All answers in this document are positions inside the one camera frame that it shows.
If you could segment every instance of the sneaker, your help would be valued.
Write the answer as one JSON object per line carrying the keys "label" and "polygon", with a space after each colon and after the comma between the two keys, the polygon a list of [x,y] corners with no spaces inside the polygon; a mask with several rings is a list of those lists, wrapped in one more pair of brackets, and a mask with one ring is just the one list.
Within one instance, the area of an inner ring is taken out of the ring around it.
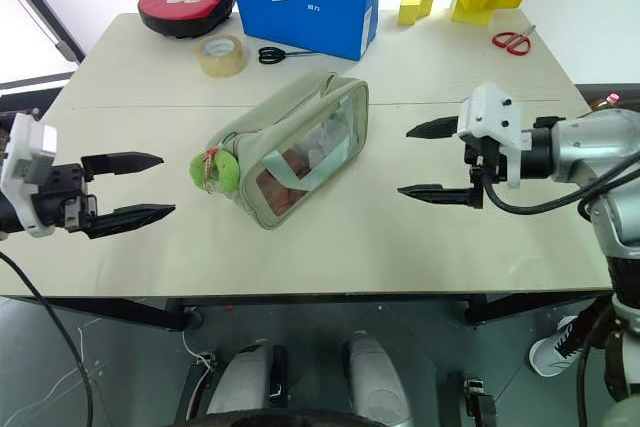
{"label": "sneaker", "polygon": [[531,368],[542,377],[554,377],[573,364],[582,352],[582,341],[573,334],[572,321],[564,317],[555,334],[537,341],[529,350]]}

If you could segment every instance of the red and black case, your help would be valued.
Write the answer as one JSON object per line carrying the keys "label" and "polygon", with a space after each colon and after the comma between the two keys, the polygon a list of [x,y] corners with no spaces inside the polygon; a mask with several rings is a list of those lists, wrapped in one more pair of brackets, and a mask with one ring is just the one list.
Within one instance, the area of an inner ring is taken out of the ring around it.
{"label": "red and black case", "polygon": [[144,25],[172,37],[198,37],[231,14],[235,0],[139,0]]}

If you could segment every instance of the tape roll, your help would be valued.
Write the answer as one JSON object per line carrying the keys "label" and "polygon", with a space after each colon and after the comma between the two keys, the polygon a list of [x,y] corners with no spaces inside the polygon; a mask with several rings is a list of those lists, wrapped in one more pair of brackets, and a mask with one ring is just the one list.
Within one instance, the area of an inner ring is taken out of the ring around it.
{"label": "tape roll", "polygon": [[242,42],[233,35],[210,35],[200,40],[196,58],[203,72],[211,77],[231,77],[247,65]]}

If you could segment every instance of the robotic arm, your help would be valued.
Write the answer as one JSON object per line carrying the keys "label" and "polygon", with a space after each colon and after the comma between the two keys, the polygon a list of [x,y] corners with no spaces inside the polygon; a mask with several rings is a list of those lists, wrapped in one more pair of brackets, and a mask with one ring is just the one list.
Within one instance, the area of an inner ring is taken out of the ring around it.
{"label": "robotic arm", "polygon": [[98,215],[97,199],[87,192],[94,175],[140,172],[162,163],[137,152],[94,155],[81,164],[54,166],[57,133],[24,112],[0,114],[0,239],[26,230],[33,237],[55,227],[84,232],[91,239],[135,230],[162,219],[174,205],[134,205]]}
{"label": "robotic arm", "polygon": [[[400,193],[434,204],[482,208],[486,192],[497,207],[532,215],[580,201],[607,258],[616,325],[607,342],[607,386],[615,400],[640,393],[640,113],[607,109],[573,120],[538,118],[520,130],[520,109],[497,86],[485,83],[462,105],[460,116],[421,124],[407,137],[458,136],[465,142],[472,187],[422,184]],[[493,184],[516,188],[521,179],[575,183],[573,194],[538,206],[503,202]]]}

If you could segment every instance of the transparent pencil case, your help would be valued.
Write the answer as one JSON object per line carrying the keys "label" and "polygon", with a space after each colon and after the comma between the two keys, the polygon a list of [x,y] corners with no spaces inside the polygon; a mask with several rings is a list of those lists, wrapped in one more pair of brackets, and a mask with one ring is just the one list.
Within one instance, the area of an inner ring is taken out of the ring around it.
{"label": "transparent pencil case", "polygon": [[[207,152],[226,158],[207,169],[201,187],[275,228],[362,150],[368,104],[366,82],[311,72],[213,136]],[[234,160],[239,171],[228,166]]]}

